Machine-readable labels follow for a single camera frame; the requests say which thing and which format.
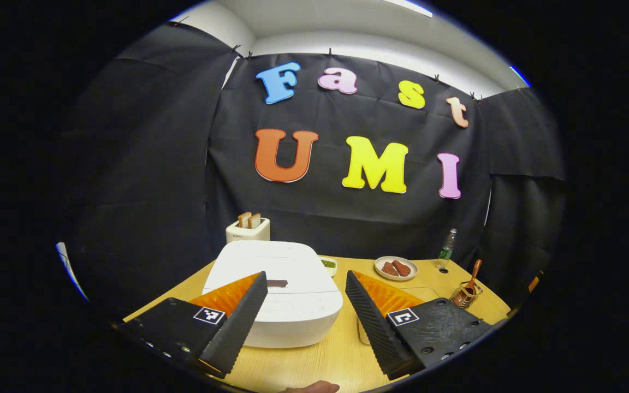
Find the clear glass tray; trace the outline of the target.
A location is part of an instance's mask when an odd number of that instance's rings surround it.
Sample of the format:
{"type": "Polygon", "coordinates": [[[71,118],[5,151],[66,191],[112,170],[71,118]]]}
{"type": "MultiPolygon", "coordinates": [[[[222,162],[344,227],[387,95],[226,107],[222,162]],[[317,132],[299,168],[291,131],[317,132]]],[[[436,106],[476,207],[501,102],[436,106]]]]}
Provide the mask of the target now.
{"type": "MultiPolygon", "coordinates": [[[[439,294],[436,293],[436,291],[434,291],[434,289],[431,289],[431,288],[401,288],[401,290],[404,291],[404,293],[408,293],[412,296],[415,296],[424,302],[431,301],[440,297],[439,294]]],[[[362,344],[366,346],[370,346],[369,338],[367,337],[367,334],[365,333],[364,326],[362,326],[360,319],[357,319],[357,326],[358,326],[359,340],[362,342],[362,344]]]]}

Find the white round plate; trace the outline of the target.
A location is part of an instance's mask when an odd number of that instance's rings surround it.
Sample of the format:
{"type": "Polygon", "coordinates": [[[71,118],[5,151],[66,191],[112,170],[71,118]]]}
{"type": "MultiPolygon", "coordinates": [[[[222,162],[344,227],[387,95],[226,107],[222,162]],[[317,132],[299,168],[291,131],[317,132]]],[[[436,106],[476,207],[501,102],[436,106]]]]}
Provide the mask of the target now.
{"type": "Polygon", "coordinates": [[[419,272],[419,269],[417,267],[417,265],[414,262],[411,262],[405,258],[402,257],[395,257],[395,256],[383,256],[378,258],[375,263],[374,263],[374,267],[375,267],[375,271],[382,276],[382,278],[386,278],[386,279],[391,279],[392,281],[409,281],[410,279],[413,279],[419,272]],[[384,266],[385,262],[389,261],[392,262],[394,260],[397,260],[407,266],[410,267],[411,269],[411,273],[409,274],[409,276],[407,277],[395,277],[395,276],[390,276],[384,272],[381,271],[381,268],[384,266]]]}

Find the black backdrop cloth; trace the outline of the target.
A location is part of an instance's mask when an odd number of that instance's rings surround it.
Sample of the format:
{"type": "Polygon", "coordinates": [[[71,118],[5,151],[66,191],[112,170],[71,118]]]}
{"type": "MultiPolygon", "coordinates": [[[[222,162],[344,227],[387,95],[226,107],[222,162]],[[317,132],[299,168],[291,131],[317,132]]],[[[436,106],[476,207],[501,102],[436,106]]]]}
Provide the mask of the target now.
{"type": "Polygon", "coordinates": [[[239,59],[167,23],[122,51],[62,133],[60,241],[120,318],[213,261],[242,212],[318,254],[451,260],[509,307],[549,264],[567,176],[532,90],[477,102],[371,59],[239,59]]]}

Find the white rice cooker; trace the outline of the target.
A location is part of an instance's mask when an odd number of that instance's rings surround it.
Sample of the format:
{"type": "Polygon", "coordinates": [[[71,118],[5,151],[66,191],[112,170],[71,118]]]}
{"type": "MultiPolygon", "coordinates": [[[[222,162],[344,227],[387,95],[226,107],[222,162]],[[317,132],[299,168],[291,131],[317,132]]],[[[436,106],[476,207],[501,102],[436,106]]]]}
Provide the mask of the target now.
{"type": "Polygon", "coordinates": [[[245,345],[297,348],[325,339],[343,305],[342,294],[314,249],[282,241],[241,240],[224,246],[203,293],[264,271],[269,284],[245,345]]]}

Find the brown wooden spoon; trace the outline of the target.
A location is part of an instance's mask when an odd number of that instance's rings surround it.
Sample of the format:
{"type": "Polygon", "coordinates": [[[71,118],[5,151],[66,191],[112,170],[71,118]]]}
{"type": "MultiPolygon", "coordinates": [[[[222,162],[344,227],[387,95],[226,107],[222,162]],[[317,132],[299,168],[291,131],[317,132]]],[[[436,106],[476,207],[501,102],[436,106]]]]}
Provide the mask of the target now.
{"type": "Polygon", "coordinates": [[[477,276],[478,276],[478,273],[479,273],[479,269],[481,269],[481,265],[482,265],[482,260],[481,259],[477,259],[475,261],[474,266],[473,266],[472,276],[471,276],[469,282],[465,285],[465,291],[470,296],[475,296],[475,281],[477,279],[477,276]]]}

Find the white toaster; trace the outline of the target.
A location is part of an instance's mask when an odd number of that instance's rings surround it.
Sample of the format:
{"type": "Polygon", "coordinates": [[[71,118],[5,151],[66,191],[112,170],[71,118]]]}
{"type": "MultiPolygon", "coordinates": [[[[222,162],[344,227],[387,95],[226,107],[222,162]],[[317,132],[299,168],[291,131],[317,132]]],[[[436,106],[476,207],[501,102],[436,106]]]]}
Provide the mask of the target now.
{"type": "Polygon", "coordinates": [[[264,217],[260,219],[260,225],[255,229],[239,227],[238,221],[233,222],[226,228],[226,243],[239,240],[270,241],[270,239],[270,221],[264,217]]]}

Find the metal wire chopstick holder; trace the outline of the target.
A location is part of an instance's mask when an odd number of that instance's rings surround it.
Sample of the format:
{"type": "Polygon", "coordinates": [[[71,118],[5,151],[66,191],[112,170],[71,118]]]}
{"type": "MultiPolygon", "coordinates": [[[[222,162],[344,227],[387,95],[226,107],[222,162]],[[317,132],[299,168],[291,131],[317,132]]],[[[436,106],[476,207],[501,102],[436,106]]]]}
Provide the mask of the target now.
{"type": "Polygon", "coordinates": [[[469,308],[483,293],[484,289],[479,284],[470,288],[470,282],[464,281],[456,288],[449,300],[460,308],[469,308]]]}

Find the clear plastic water bottle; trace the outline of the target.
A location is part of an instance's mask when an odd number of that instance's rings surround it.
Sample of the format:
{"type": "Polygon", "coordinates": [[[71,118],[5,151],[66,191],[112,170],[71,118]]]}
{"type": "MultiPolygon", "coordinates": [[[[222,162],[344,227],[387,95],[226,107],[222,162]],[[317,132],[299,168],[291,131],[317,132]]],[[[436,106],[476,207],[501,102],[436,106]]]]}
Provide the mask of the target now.
{"type": "Polygon", "coordinates": [[[447,268],[448,261],[450,261],[452,253],[454,251],[456,235],[457,230],[455,228],[451,228],[447,238],[442,245],[442,248],[440,249],[440,253],[437,259],[436,267],[439,270],[444,270],[447,268]]]}

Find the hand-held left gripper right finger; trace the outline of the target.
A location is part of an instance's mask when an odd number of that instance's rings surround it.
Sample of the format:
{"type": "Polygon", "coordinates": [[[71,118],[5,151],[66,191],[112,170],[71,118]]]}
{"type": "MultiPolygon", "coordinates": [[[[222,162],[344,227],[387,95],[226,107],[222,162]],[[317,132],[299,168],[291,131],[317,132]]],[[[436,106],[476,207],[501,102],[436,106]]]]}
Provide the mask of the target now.
{"type": "Polygon", "coordinates": [[[389,380],[435,368],[491,329],[449,299],[422,301],[357,271],[347,272],[346,294],[389,380]]]}

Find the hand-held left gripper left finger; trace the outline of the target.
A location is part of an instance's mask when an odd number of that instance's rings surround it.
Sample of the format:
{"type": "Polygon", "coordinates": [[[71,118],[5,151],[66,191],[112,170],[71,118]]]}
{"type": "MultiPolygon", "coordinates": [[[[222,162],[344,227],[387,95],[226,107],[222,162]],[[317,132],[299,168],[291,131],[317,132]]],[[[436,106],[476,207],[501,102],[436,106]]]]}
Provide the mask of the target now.
{"type": "Polygon", "coordinates": [[[225,377],[269,293],[267,282],[260,271],[192,301],[168,297],[118,328],[175,366],[225,377]]]}

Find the white furniture edge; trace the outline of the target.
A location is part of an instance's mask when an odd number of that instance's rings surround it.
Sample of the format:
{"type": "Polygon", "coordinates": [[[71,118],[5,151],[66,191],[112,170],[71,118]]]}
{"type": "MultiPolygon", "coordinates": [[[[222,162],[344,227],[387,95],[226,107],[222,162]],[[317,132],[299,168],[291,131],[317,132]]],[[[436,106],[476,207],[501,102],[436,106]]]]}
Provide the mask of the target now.
{"type": "Polygon", "coordinates": [[[73,267],[72,267],[72,262],[70,262],[70,259],[68,259],[68,252],[67,252],[67,246],[64,242],[57,242],[55,244],[55,249],[57,251],[57,254],[60,258],[60,261],[62,261],[63,264],[63,268],[65,269],[65,271],[67,272],[68,278],[70,279],[70,281],[72,282],[73,286],[77,289],[78,293],[80,294],[80,296],[84,299],[85,302],[89,303],[89,298],[88,296],[85,294],[84,289],[81,287],[74,271],[73,271],[73,267]]]}

